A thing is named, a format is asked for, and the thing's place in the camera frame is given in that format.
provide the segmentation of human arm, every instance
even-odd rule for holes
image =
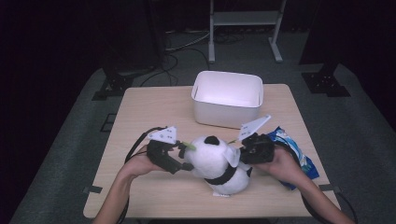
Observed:
[[[353,223],[341,212],[318,186],[302,171],[294,158],[283,147],[276,146],[273,161],[254,164],[274,178],[291,183],[302,193],[311,207],[331,223]]]
[[[140,148],[136,156],[121,167],[93,223],[116,223],[128,201],[133,180],[154,170],[163,171],[149,160],[146,150],[147,146]]]

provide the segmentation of green object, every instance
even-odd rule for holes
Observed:
[[[230,145],[230,144],[232,144],[232,143],[235,143],[236,141],[237,141],[237,140],[235,139],[235,140],[229,142],[228,144]]]
[[[189,149],[195,150],[197,149],[194,145],[190,144],[190,143],[186,143],[186,142],[181,142],[184,146],[186,146]]]

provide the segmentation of wooden table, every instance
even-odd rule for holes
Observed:
[[[96,216],[126,154],[148,129],[176,126],[177,139],[186,142],[200,135],[215,135],[225,141],[237,137],[239,130],[202,125],[194,120],[191,90],[191,86],[152,87],[131,88],[125,92],[92,184],[103,189],[101,193],[90,193],[84,208],[85,217]],[[277,126],[285,129],[317,166],[320,177],[314,182],[329,184],[287,85],[264,85],[261,117],[266,114],[272,118],[258,133],[269,133]],[[178,149],[170,155],[182,161],[177,153]],[[325,194],[339,206],[333,191],[325,191]],[[298,190],[286,189],[257,170],[253,170],[249,186],[230,198],[212,196],[212,189],[206,182],[187,171],[139,176],[132,183],[130,195],[127,217],[135,218],[310,217]]]

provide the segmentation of forearm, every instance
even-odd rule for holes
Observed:
[[[331,223],[353,223],[309,178],[296,184],[315,211]]]
[[[134,178],[118,173],[93,223],[116,223],[128,201]]]

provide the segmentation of shelf leg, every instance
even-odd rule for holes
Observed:
[[[274,57],[275,57],[275,60],[277,63],[283,62],[282,56],[280,55],[279,49],[276,45],[276,40],[277,40],[277,35],[279,34],[280,23],[282,22],[282,19],[283,19],[285,5],[286,5],[286,0],[283,0],[280,5],[279,12],[277,13],[274,35],[273,35],[273,37],[268,38],[268,41],[270,42],[271,50],[274,53]]]
[[[215,42],[213,41],[214,36],[214,0],[210,0],[210,24],[209,24],[209,49],[208,49],[208,60],[210,63],[215,62]]]

